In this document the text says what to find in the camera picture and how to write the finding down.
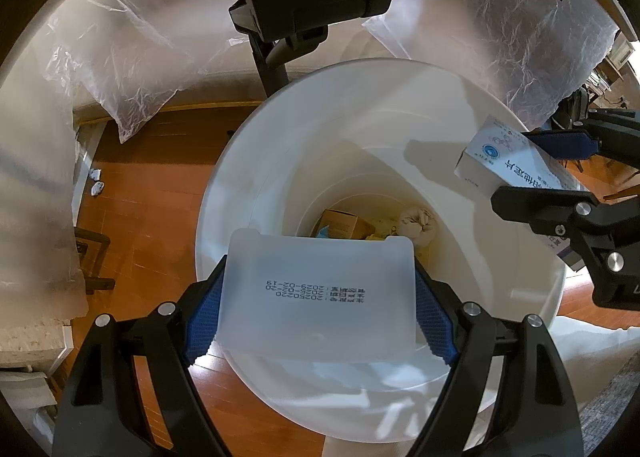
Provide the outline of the white medicine box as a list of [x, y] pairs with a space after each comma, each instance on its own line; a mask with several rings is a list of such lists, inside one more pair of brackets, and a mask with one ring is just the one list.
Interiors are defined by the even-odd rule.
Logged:
[[488, 116], [462, 152], [454, 174], [490, 198], [501, 186], [585, 191], [572, 173], [518, 130]]

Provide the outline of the paper towel ball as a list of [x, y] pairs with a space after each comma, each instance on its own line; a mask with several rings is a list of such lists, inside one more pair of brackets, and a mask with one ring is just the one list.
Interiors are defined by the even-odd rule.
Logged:
[[416, 249], [430, 246], [437, 231], [438, 224], [430, 209], [414, 207], [399, 214], [397, 234], [409, 238]]

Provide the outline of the translucent white plastic box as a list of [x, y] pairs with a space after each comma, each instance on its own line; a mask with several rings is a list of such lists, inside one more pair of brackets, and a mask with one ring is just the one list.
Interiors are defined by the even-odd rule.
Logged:
[[403, 359], [416, 344], [411, 241], [238, 229], [227, 253], [216, 340], [224, 350], [270, 359]]

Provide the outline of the white trash bin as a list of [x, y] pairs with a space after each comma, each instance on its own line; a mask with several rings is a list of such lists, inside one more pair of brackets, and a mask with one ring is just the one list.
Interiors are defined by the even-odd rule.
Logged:
[[[454, 172], [488, 117], [522, 121], [476, 84], [438, 67], [363, 60], [289, 84], [247, 118], [222, 152], [201, 204], [195, 272], [212, 273], [236, 229], [307, 235], [329, 208], [391, 218], [431, 208], [438, 233], [428, 274], [491, 315], [552, 321], [565, 266]], [[413, 439], [447, 367], [419, 344], [400, 362], [330, 365], [228, 353], [269, 407], [302, 427], [358, 443]]]

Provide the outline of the grey rug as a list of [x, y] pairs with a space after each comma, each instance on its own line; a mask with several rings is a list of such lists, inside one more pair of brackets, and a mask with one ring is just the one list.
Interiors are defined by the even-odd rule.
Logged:
[[639, 387], [639, 353], [631, 356], [608, 385], [580, 412], [586, 456], [597, 455], [597, 447], [612, 431]]

